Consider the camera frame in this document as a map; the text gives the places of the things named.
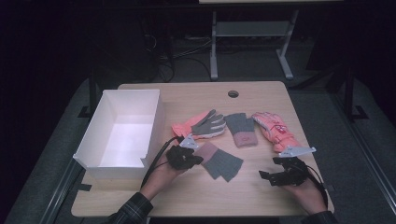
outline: dark sleeve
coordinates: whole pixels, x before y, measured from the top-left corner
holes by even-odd
[[[140,224],[153,208],[151,202],[137,192],[120,210],[108,218],[107,224]]]
[[[334,215],[330,211],[316,213],[312,216],[306,217],[302,221],[303,224],[333,224],[338,223]]]

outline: white box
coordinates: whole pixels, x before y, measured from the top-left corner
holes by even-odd
[[[160,90],[106,90],[73,158],[94,178],[143,178],[163,143]]]

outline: wooden table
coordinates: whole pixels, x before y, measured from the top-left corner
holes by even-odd
[[[276,113],[288,125],[296,139],[308,147],[303,128],[298,120],[288,92],[282,82],[207,82],[124,84],[121,90],[160,89],[165,107],[163,142],[172,137],[171,125],[184,122],[207,109],[229,115],[245,112]],[[232,98],[229,91],[237,91]],[[227,129],[221,136],[198,140],[202,145],[210,141],[217,147],[244,160],[238,175],[230,182],[219,177],[213,180],[201,166],[195,166],[178,177],[172,186],[161,192],[153,201],[150,217],[280,217],[304,215],[304,210],[285,190],[272,187],[259,176],[259,170],[282,172],[283,168],[272,161],[277,154],[255,124],[259,144],[237,148]],[[300,157],[318,171],[312,154]],[[72,207],[77,217],[109,216],[140,187],[141,180],[94,179],[85,174],[82,184],[92,185],[90,191],[79,190]],[[329,209],[333,211],[332,201]]]

